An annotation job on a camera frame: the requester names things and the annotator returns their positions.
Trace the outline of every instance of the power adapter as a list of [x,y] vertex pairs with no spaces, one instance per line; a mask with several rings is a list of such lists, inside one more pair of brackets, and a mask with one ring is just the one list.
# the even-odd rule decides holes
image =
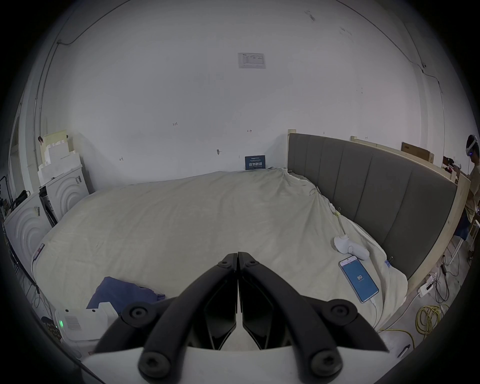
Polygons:
[[419,289],[418,293],[420,297],[425,296],[428,292],[430,292],[433,288],[433,282],[434,280],[437,279],[437,273],[435,275],[430,275],[429,278],[427,279],[427,282],[423,284]]

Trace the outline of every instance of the person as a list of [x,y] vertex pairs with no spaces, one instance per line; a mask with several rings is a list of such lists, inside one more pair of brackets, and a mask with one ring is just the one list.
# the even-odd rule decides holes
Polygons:
[[[465,208],[454,233],[455,236],[459,236],[463,240],[467,239],[468,227],[475,216],[480,200],[480,151],[478,140],[475,135],[470,135],[468,137],[466,152],[474,166],[468,176],[468,179],[470,180],[470,189],[468,191],[467,201],[465,202]],[[454,171],[458,176],[460,169],[457,166],[454,166]]]

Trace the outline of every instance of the blue phone screen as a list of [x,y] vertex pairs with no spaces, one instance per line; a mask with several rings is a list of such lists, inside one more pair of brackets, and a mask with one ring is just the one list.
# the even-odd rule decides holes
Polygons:
[[377,286],[358,259],[342,266],[342,269],[362,302],[378,293]]

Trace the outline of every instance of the upholstered headboard panel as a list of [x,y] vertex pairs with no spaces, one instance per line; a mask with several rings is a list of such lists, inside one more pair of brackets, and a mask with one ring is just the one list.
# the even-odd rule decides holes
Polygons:
[[291,133],[288,169],[364,228],[407,278],[436,242],[456,193],[453,182],[407,158],[328,137]]

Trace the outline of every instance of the cardboard box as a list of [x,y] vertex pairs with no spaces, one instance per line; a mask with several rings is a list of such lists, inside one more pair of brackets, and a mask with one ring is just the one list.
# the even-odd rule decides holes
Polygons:
[[429,163],[433,164],[433,153],[427,151],[426,149],[402,142],[402,152],[410,153],[413,156],[427,160]]
[[75,151],[70,152],[68,156],[62,157],[60,160],[51,164],[40,164],[38,167],[38,179],[40,186],[45,185],[50,180],[60,176],[64,172],[68,172],[80,166],[80,155]]

